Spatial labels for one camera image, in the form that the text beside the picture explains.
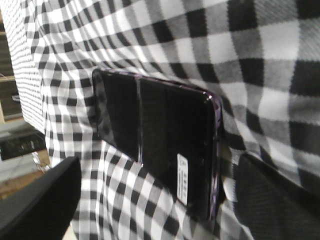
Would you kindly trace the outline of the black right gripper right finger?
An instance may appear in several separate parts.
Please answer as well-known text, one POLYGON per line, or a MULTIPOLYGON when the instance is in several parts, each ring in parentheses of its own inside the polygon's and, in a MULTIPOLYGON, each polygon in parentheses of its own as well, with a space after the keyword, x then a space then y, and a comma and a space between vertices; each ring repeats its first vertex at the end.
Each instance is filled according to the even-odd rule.
POLYGON ((249 154, 239 158, 235 213, 255 240, 318 240, 320 199, 249 154))

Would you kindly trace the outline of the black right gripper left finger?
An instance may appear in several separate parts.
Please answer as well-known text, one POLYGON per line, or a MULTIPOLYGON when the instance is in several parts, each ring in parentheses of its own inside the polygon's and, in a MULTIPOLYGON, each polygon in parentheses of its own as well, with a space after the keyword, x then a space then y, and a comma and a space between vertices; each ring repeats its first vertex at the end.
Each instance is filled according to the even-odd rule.
POLYGON ((81 164, 68 157, 0 202, 2 240, 61 240, 81 196, 81 164))

